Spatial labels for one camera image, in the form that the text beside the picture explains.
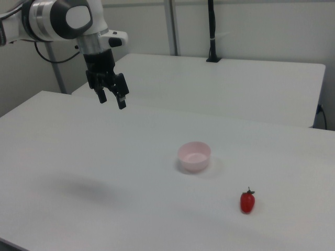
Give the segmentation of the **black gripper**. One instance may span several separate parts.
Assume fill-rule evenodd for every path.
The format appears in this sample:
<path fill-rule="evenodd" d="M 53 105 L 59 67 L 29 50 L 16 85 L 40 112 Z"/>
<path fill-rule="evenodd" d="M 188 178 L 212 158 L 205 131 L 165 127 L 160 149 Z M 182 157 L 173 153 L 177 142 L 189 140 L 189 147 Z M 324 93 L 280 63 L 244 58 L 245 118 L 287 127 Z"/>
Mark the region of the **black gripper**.
<path fill-rule="evenodd" d="M 115 60 L 111 49 L 101 53 L 84 54 L 84 60 L 87 66 L 86 77 L 90 89 L 93 89 L 98 96 L 101 104 L 107 101 L 104 92 L 104 74 L 107 76 L 107 88 L 114 94 L 120 110 L 126 108 L 126 95 L 129 89 L 123 73 L 115 74 Z"/>

